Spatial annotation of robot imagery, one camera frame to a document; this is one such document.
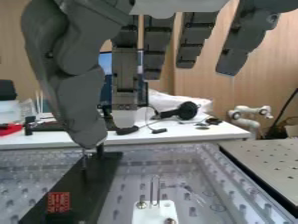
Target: metal rod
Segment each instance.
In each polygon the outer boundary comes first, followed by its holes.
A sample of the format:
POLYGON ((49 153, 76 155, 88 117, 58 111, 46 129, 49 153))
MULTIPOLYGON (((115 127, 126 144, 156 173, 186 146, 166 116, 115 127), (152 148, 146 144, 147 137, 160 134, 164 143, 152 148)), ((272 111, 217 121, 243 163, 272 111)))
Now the metal rod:
POLYGON ((152 177, 152 183, 151 183, 151 207, 159 206, 160 207, 162 202, 162 178, 159 175, 152 177), (158 202, 154 203, 154 193, 155 193, 155 180, 158 179, 158 202))
POLYGON ((83 148, 83 170, 87 170, 87 149, 83 148))

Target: headphones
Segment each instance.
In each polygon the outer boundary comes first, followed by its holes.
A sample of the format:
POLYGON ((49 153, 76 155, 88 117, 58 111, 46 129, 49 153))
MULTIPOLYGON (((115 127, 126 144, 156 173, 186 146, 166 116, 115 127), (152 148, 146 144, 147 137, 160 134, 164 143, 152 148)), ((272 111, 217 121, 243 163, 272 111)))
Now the headphones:
POLYGON ((196 105, 194 102, 188 101, 180 105, 175 110, 170 110, 159 113, 160 119, 166 119, 178 116, 182 120, 191 120, 196 117, 199 108, 202 105, 196 105))

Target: red label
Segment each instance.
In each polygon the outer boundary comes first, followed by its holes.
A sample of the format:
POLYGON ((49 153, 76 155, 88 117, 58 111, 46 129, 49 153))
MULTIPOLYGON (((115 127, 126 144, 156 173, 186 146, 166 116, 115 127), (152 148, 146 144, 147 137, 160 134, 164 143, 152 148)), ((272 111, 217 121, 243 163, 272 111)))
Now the red label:
POLYGON ((64 213, 71 209, 70 192, 51 192, 49 193, 49 212, 64 213))

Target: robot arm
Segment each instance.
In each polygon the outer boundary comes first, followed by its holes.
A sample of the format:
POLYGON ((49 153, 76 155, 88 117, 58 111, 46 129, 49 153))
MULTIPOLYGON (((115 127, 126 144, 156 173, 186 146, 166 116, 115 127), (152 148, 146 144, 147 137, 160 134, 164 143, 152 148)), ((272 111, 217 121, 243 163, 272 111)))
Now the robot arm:
POLYGON ((130 22, 130 1, 34 0, 23 14, 26 49, 51 109, 74 141, 94 148, 107 137, 98 112, 104 72, 99 49, 130 22))
MULTIPOLYGON (((186 12, 178 66, 192 68, 217 14, 229 0, 33 0, 22 18, 26 49, 58 121, 74 141, 94 148, 107 137, 98 112, 104 71, 99 51, 114 43, 114 111, 120 127, 138 110, 138 15, 146 14, 144 76, 160 78, 175 13, 186 12)), ((217 71, 236 75, 280 13, 297 0, 241 0, 217 71)))

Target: black cable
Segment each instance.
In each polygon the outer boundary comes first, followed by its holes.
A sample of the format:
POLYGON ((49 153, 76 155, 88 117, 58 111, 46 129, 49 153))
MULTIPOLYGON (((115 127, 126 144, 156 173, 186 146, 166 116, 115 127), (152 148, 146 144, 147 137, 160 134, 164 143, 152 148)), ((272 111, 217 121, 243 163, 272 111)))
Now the black cable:
POLYGON ((293 92, 291 98, 289 98, 288 101, 287 101, 287 104, 285 104, 284 107, 283 107, 283 110, 281 110, 281 112, 280 112, 280 114, 279 114, 279 116, 277 116, 277 119, 276 119, 276 121, 275 121, 275 123, 273 123, 273 125, 272 125, 272 127, 271 127, 271 129, 269 129, 269 131, 268 131, 267 138, 271 137, 271 135, 272 135, 272 133, 273 133, 273 129, 276 128, 277 123, 279 123, 279 121, 280 121, 280 119, 281 119, 281 117, 283 117, 283 115, 284 115, 284 113, 285 113, 285 110, 287 110, 289 104, 292 103, 292 100, 295 99, 297 93, 298 93, 298 88, 297 88, 296 91, 293 92))
POLYGON ((154 106, 148 105, 148 107, 147 107, 147 111, 146 111, 146 126, 144 126, 144 127, 148 127, 148 129, 152 130, 152 134, 160 134, 160 133, 167 132, 167 131, 168 131, 167 128, 155 129, 155 128, 151 127, 151 124, 148 124, 148 120, 150 120, 150 119, 148 119, 148 108, 152 108, 152 109, 155 110, 155 112, 158 113, 156 108, 155 108, 154 106))

